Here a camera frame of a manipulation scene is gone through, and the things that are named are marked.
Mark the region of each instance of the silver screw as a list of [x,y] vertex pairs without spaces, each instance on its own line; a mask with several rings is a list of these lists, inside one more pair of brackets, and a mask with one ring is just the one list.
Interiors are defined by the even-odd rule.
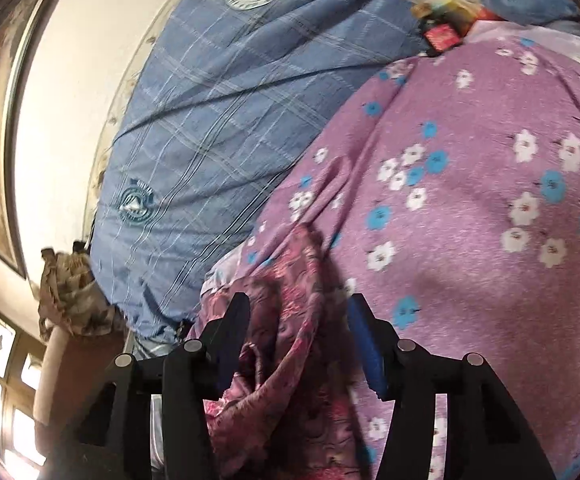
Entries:
[[199,352],[199,350],[201,350],[203,345],[204,344],[201,341],[199,341],[199,339],[190,339],[185,343],[183,343],[183,349],[186,352],[190,352],[191,354],[193,354],[194,352]]
[[121,354],[116,356],[115,365],[119,368],[125,368],[132,363],[132,356],[130,354]]
[[412,339],[399,339],[397,346],[403,352],[412,352],[417,347],[417,344]]
[[483,357],[479,354],[468,354],[468,362],[472,366],[481,366],[483,364]]

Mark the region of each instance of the white wall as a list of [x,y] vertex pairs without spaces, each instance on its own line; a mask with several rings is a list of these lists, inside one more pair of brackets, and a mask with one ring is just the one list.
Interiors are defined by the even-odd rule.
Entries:
[[[81,238],[97,141],[134,51],[167,0],[59,0],[24,90],[16,139],[16,207],[30,279],[40,250]],[[30,287],[0,261],[0,310],[36,335]]]

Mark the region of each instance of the window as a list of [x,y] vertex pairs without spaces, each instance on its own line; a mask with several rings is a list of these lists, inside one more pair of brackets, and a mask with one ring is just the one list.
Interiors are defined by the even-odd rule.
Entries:
[[35,480],[46,460],[36,450],[32,419],[44,351],[0,314],[0,459],[16,480]]

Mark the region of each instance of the maroon floral cloth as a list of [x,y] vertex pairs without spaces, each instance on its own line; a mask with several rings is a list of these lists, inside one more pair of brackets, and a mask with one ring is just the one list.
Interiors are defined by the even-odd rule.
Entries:
[[192,337],[224,314],[235,292],[245,292],[252,308],[232,386],[219,401],[205,401],[222,478],[367,476],[346,389],[352,342],[344,303],[324,302],[337,279],[321,243],[300,225],[274,264],[202,298]]

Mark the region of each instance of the blue bed sheet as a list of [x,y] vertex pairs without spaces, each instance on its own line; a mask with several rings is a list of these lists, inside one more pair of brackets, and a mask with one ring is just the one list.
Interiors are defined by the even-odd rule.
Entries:
[[113,142],[92,269],[132,330],[173,342],[204,275],[344,101],[424,47],[404,0],[182,0]]

